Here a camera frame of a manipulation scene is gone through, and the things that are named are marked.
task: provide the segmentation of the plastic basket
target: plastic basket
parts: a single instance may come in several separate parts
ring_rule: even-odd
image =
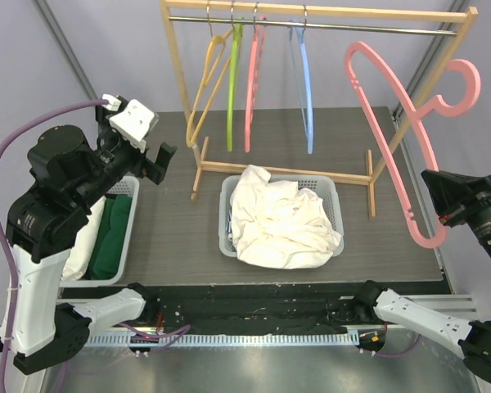
[[[120,256],[120,263],[118,266],[118,272],[109,280],[76,280],[76,281],[60,281],[61,288],[84,288],[84,287],[104,287],[117,283],[124,273],[125,260],[128,256],[129,241],[131,240],[131,232],[133,231],[134,214],[137,209],[138,191],[140,190],[140,183],[137,178],[133,176],[124,176],[122,180],[117,182],[109,194],[124,194],[132,197],[131,210],[129,211],[128,227],[125,230],[124,245],[122,247],[122,255]]]
[[[236,250],[232,241],[227,237],[226,227],[231,219],[231,194],[235,190],[240,176],[229,176],[222,183],[220,192],[220,208],[218,213],[218,237],[221,252],[226,256],[236,257]],[[315,191],[323,199],[323,207],[331,226],[340,235],[342,240],[338,248],[333,252],[333,256],[338,256],[344,250],[344,225],[342,224],[342,214],[340,213],[340,201],[336,193],[335,183],[326,176],[304,175],[304,174],[274,174],[269,180],[270,183],[279,180],[289,180],[298,182],[298,188],[308,188]]]

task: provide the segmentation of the white towel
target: white towel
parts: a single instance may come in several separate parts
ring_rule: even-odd
[[[317,268],[338,248],[322,199],[298,182],[269,183],[249,165],[231,195],[232,241],[239,260],[274,269]]]
[[[92,206],[91,214],[88,215],[89,222],[77,233],[74,247],[71,248],[69,258],[65,262],[62,281],[79,280],[88,270],[105,204],[106,198],[103,196]]]

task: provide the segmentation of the pink hanger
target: pink hanger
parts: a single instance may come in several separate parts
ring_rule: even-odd
[[[244,148],[245,152],[249,153],[251,149],[251,125],[253,124],[253,108],[255,107],[255,94],[259,82],[260,64],[262,63],[262,53],[264,52],[265,32],[267,27],[257,27],[254,25],[255,35],[253,36],[253,44],[251,45],[251,58],[249,62],[249,75],[247,77],[247,99],[245,101],[245,128],[244,128]]]
[[[400,100],[408,118],[411,122],[411,126],[417,136],[418,142],[420,143],[421,151],[426,160],[427,169],[439,170],[436,164],[435,154],[433,148],[431,147],[429,138],[427,137],[426,129],[422,123],[422,118],[432,111],[437,111],[441,115],[446,117],[456,117],[462,113],[470,110],[473,105],[475,105],[478,96],[480,95],[480,74],[475,66],[469,61],[458,59],[451,60],[448,63],[448,69],[450,71],[459,72],[462,74],[466,81],[467,90],[464,94],[463,99],[454,106],[447,104],[441,95],[436,95],[432,97],[423,106],[417,109],[411,98],[408,96],[405,88],[400,83],[399,79],[396,77],[394,72],[390,67],[384,62],[384,60],[367,44],[362,42],[353,43],[345,53],[345,72],[348,75],[351,84],[353,85],[354,91],[362,105],[364,114],[367,117],[367,121],[371,126],[371,130],[375,135],[376,142],[380,148],[382,155],[384,157],[385,164],[390,170],[391,178],[393,179],[394,188],[399,194],[400,205],[402,206],[403,215],[406,219],[408,225],[409,233],[411,234],[413,240],[422,247],[425,248],[435,248],[440,246],[446,237],[446,228],[437,221],[436,234],[431,239],[423,237],[418,230],[417,222],[413,219],[413,213],[411,210],[411,202],[409,201],[408,194],[406,193],[405,187],[403,186],[402,178],[400,177],[399,170],[394,163],[393,155],[387,145],[384,135],[380,125],[376,121],[375,114],[369,101],[367,100],[366,94],[363,89],[359,86],[356,74],[353,71],[352,58],[355,52],[363,53],[384,75],[384,78],[390,84],[394,93]]]

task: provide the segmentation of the wooden clothes rack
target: wooden clothes rack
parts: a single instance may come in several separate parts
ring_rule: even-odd
[[[288,4],[268,4],[254,2],[229,2],[229,1],[212,1],[212,0],[159,0],[160,11],[164,20],[165,34],[173,59],[173,67],[180,89],[180,96],[186,120],[191,114],[191,104],[187,94],[186,80],[183,74],[182,60],[178,50],[176,34],[174,32],[173,21],[189,21],[189,22],[211,22],[211,23],[232,23],[231,19],[210,19],[209,10],[211,11],[241,11],[241,12],[258,12],[259,14],[278,14],[278,15],[299,15],[305,17],[304,23],[298,22],[272,22],[275,25],[283,26],[299,26],[305,28],[317,29],[342,29],[342,30],[361,30],[361,31],[376,31],[398,34],[422,34],[422,35],[444,35],[450,36],[451,41],[447,44],[435,66],[421,87],[413,103],[416,107],[423,105],[433,88],[439,81],[440,76],[446,71],[448,62],[453,58],[455,52],[460,47],[463,39],[466,37],[471,26],[478,16],[478,11],[475,7],[470,7],[467,12],[439,12],[439,11],[398,11],[398,10],[380,10],[371,8],[348,8],[348,7],[318,7],[318,6],[298,6]],[[172,16],[171,9],[197,9],[207,11],[207,18],[181,17]],[[357,18],[367,20],[411,20],[411,21],[430,21],[439,23],[451,23],[457,28],[454,31],[446,30],[419,30],[419,29],[396,29],[396,28],[375,28],[372,26],[350,26],[350,25],[317,25],[308,24],[307,16],[328,16],[336,18]],[[236,23],[254,24],[259,23],[258,20],[240,20]],[[404,119],[389,144],[391,153],[393,153],[402,141],[405,133],[410,127],[409,119]],[[220,172],[229,174],[241,174],[247,165],[231,164],[227,162],[209,161],[206,160],[207,151],[209,149],[209,138],[206,137],[201,148],[197,143],[192,146],[192,150],[196,160],[196,176],[191,193],[191,199],[195,200],[200,186],[201,177],[204,171]],[[320,172],[315,170],[304,169],[287,169],[264,167],[274,174],[310,174],[323,175],[331,178],[337,183],[357,184],[367,187],[369,216],[376,216],[375,204],[375,182],[380,177],[382,170],[385,167],[383,159],[373,167],[371,150],[366,152],[366,173],[365,174],[338,174],[333,172]]]

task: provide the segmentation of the white wall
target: white wall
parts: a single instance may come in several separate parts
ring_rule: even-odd
[[[60,106],[84,101],[56,44],[30,2],[0,1],[0,142],[13,129]],[[26,153],[36,137],[55,124],[76,124],[96,132],[92,111],[62,116],[21,138],[0,165],[0,213],[33,182]],[[0,323],[7,298],[8,270],[0,248]],[[18,372],[10,367],[9,382]]]
[[[302,0],[283,0],[302,4]],[[157,111],[181,111],[178,86],[164,36],[157,0],[49,0],[62,29],[98,91],[112,91],[127,97],[140,97]],[[446,11],[451,0],[314,0],[313,5],[375,7]],[[203,11],[173,10],[174,15],[205,17]],[[229,17],[229,12],[211,12],[211,16]],[[286,20],[284,16],[271,16]],[[380,20],[342,20],[309,17],[308,22],[359,25],[394,25],[433,29],[438,24],[393,22]],[[200,83],[205,51],[209,44],[207,24],[175,22],[191,102]],[[214,32],[224,32],[226,25],[215,25]],[[246,79],[250,59],[252,26],[246,26],[241,53],[240,76],[236,91],[236,107],[244,108]],[[311,30],[305,33],[313,85],[315,107],[359,106],[345,76],[345,50],[362,40],[373,46],[407,84],[422,58],[431,37],[402,34]],[[358,59],[356,71],[364,90],[375,106],[395,106],[394,94],[387,88],[375,68],[365,59]],[[264,61],[257,93],[258,108],[299,107],[295,76],[286,28],[270,28],[265,41]],[[227,108],[227,78],[214,101],[213,109]]]
[[[476,105],[456,119],[430,115],[425,125],[435,149],[439,168],[450,172],[485,176],[491,174],[491,1],[471,2],[479,10],[479,18],[456,58],[472,61],[482,79],[482,92]],[[435,93],[442,93],[449,103],[457,103],[463,93],[462,79],[446,74]],[[426,167],[410,130],[407,135],[422,185],[422,196],[428,201],[431,218],[435,213],[429,194],[420,179]],[[491,318],[491,260],[466,227],[450,229],[441,251],[450,269],[456,291],[469,293],[478,305],[482,318]]]

